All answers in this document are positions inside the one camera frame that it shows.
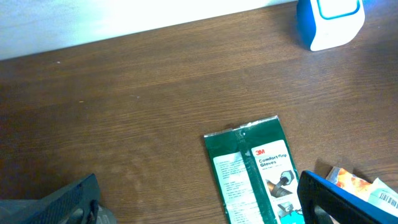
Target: product label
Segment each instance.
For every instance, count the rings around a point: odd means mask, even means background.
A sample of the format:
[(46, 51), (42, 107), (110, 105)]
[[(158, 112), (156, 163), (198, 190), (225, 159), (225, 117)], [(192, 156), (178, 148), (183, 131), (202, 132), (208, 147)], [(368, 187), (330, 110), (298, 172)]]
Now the product label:
[(213, 159), (232, 224), (264, 223), (240, 152)]
[(278, 223), (304, 223), (295, 175), (283, 140), (252, 148)]

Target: white backdrop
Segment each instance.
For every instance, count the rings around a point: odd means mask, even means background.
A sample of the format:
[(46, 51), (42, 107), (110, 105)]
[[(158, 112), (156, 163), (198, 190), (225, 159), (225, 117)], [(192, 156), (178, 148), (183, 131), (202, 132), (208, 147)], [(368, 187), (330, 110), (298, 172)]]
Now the white backdrop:
[(294, 0), (0, 0), (0, 60)]

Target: green glove package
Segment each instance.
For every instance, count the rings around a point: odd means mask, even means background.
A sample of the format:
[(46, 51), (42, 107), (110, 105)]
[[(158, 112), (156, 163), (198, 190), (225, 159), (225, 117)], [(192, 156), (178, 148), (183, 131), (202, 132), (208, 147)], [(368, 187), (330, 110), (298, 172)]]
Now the green glove package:
[(205, 135), (231, 224), (304, 224), (299, 176), (277, 116)]

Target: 3m logo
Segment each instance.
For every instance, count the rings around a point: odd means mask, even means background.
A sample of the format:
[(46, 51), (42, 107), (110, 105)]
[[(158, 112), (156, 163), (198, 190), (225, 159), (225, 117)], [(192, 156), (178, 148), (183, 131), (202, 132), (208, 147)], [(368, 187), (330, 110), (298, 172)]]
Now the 3m logo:
[(261, 150), (256, 150), (256, 156), (260, 156), (263, 155), (265, 152), (265, 150), (261, 149)]

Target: wood grain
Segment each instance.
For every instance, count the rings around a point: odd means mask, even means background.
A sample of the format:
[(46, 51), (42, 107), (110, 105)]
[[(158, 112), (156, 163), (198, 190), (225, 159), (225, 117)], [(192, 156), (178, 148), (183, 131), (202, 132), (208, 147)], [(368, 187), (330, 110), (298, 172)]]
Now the wood grain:
[(279, 115), (299, 172), (398, 190), (398, 1), (306, 50), (295, 3), (0, 62), (0, 198), (94, 172), (119, 223), (225, 223), (202, 136)]

